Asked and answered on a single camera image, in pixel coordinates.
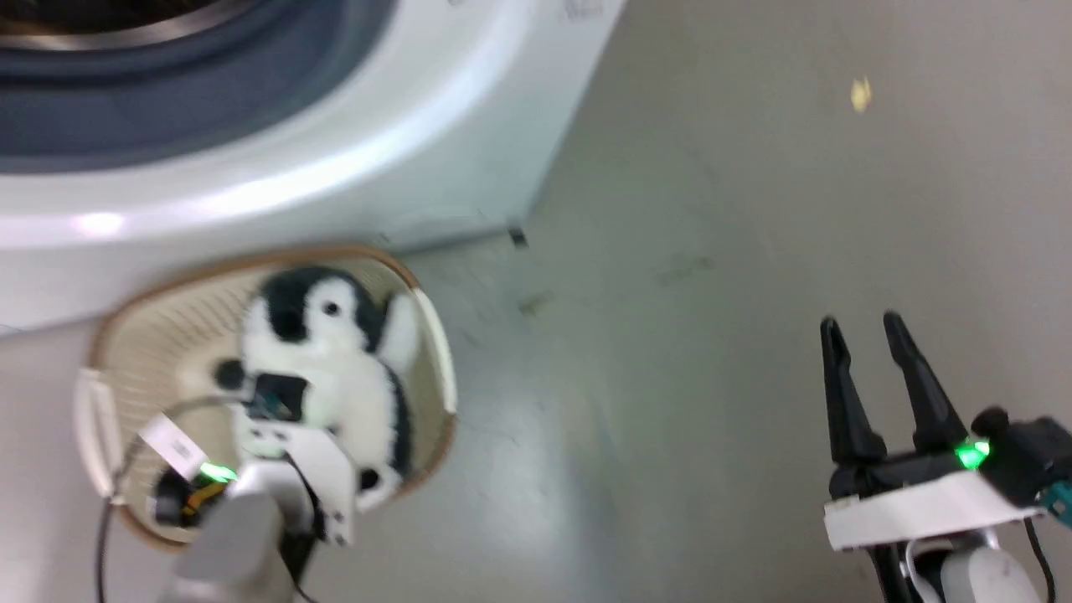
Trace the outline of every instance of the penguin plush toy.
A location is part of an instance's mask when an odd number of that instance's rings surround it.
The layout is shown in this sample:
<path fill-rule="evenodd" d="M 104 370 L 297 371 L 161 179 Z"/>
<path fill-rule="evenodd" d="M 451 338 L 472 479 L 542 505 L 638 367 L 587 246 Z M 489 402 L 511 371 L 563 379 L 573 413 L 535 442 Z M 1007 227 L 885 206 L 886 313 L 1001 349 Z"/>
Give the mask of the penguin plush toy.
<path fill-rule="evenodd" d="M 417 310 L 397 294 L 384 308 L 344 270 L 301 266 L 273 275 L 250 303 L 240 361 L 218 384 L 249 400 L 235 421 L 241 454 L 271 457 L 249 418 L 330 430 L 358 468 L 356 506 L 386 501 L 411 469 L 410 410 L 399 376 L 419 349 Z"/>

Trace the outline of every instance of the black cable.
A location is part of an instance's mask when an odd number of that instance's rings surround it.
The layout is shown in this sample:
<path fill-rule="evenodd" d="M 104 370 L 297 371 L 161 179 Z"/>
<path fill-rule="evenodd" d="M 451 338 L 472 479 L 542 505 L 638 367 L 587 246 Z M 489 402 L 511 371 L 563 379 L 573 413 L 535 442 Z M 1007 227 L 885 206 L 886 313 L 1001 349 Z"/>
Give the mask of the black cable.
<path fill-rule="evenodd" d="M 187 400 L 184 402 L 179 402 L 172 408 L 164 411 L 164 415 L 170 420 L 175 420 L 192 410 L 197 410 L 206 407 L 218 407 L 226 406 L 230 403 L 239 403 L 238 400 L 232 398 L 197 398 L 196 400 Z M 123 479 L 126 477 L 126 472 L 130 471 L 132 465 L 134 465 L 134 457 L 137 453 L 142 452 L 145 447 L 145 441 L 142 440 L 142 436 L 136 436 L 129 444 L 126 444 L 126 450 L 123 452 L 122 462 L 119 465 L 119 469 L 111 476 L 111 492 L 104 498 L 104 510 L 101 512 L 101 519 L 96 527 L 96 554 L 95 554 L 95 580 L 96 580 L 96 603 L 107 603 L 107 598 L 104 594 L 104 558 L 105 550 L 108 546 L 108 528 L 111 526 L 111 514 L 115 511 L 115 500 L 116 495 L 122 484 Z"/>
<path fill-rule="evenodd" d="M 1054 579 L 1054 571 L 1049 569 L 1049 560 L 1042 551 L 1042 544 L 1039 543 L 1039 532 L 1034 531 L 1034 521 L 1030 517 L 1024 519 L 1024 528 L 1027 530 L 1027 542 L 1031 543 L 1031 551 L 1039 560 L 1039 568 L 1042 569 L 1042 576 L 1046 579 L 1046 603 L 1057 601 L 1057 582 Z"/>
<path fill-rule="evenodd" d="M 301 590 L 301 586 L 294 585 L 294 590 L 298 591 L 298 595 L 308 601 L 309 603 L 316 603 L 316 600 L 309 595 L 304 590 Z"/>

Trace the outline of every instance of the white appliance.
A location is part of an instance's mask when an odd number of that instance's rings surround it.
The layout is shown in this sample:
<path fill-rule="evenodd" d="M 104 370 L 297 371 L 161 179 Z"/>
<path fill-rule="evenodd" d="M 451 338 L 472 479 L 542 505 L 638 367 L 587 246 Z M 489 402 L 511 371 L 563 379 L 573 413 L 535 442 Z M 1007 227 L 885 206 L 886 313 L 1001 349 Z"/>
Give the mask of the white appliance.
<path fill-rule="evenodd" d="M 370 3 L 332 1 L 343 11 Z M 319 82 L 327 89 L 300 109 L 223 141 L 212 136 L 238 118 L 207 128 L 200 142 L 164 138 L 182 107 L 218 93 L 232 102 L 250 93 L 248 83 L 221 79 L 142 126 L 145 107 L 107 89 L 74 89 L 51 114 L 32 90 L 16 108 L 0 105 L 0 128 L 26 130 L 24 142 L 0 142 L 0 325 L 99 314 L 195 265 L 249 252 L 330 240 L 400 249 L 522 224 L 624 2 L 381 0 L 389 5 L 366 32 L 368 48 L 337 84 Z M 53 46 L 62 47 L 58 38 Z M 306 60 L 316 38 L 284 62 Z M 122 49 L 0 48 L 0 82 L 5 70 L 34 75 L 27 57 L 95 69 L 93 57 L 109 53 Z M 257 86 L 279 84 L 272 65 L 283 59 L 259 68 Z M 175 98 L 153 93 L 163 104 Z M 117 126 L 101 126 L 109 119 Z M 98 148 L 102 141 L 118 150 Z"/>

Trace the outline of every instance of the woven basket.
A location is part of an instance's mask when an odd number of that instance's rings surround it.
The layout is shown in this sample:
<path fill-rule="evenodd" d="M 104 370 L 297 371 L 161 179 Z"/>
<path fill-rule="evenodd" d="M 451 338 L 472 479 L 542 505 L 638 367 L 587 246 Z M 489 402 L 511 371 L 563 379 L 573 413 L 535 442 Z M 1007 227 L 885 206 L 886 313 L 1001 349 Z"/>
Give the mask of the woven basket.
<path fill-rule="evenodd" d="M 212 368 L 238 356 L 247 302 L 268 276 L 295 265 L 349 271 L 374 298 L 410 291 L 421 314 L 421 350 L 401 376 L 414 428 L 414 470 L 401 496 L 428 479 L 446 456 L 455 430 L 453 367 L 438 315 L 413 274 L 383 251 L 336 246 L 260 255 L 215 267 L 146 293 L 104 320 L 76 392 L 74 425 L 83 462 L 101 496 L 126 444 L 161 411 L 183 400 L 218 396 Z M 212 462 L 237 467 L 232 411 L 206 408 L 176 423 Z M 153 545 L 176 549 L 196 530 L 162 527 L 148 500 L 164 469 L 154 452 L 134 460 L 116 504 L 124 523 Z"/>

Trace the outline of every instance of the gray floor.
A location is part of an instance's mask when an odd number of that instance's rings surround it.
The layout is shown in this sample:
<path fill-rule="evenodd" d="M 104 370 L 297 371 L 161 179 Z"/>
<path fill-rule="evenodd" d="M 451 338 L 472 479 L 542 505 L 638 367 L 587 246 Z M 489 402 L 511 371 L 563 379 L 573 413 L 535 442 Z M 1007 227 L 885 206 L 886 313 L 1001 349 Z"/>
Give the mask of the gray floor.
<path fill-rule="evenodd" d="M 1068 6 L 634 0 L 531 248 L 411 259 L 456 351 L 461 430 L 361 546 L 317 557 L 311 593 L 878 601 L 866 560 L 824 540 L 818 321 L 842 319 L 894 446 L 911 418 L 887 307 L 966 418 L 1072 424 Z M 6 600 L 90 597 L 98 501 L 69 402 L 90 328 L 0 343 Z M 1072 541 L 1052 524 L 1043 541 L 1062 573 Z M 113 601 L 153 600 L 170 559 L 115 542 Z"/>

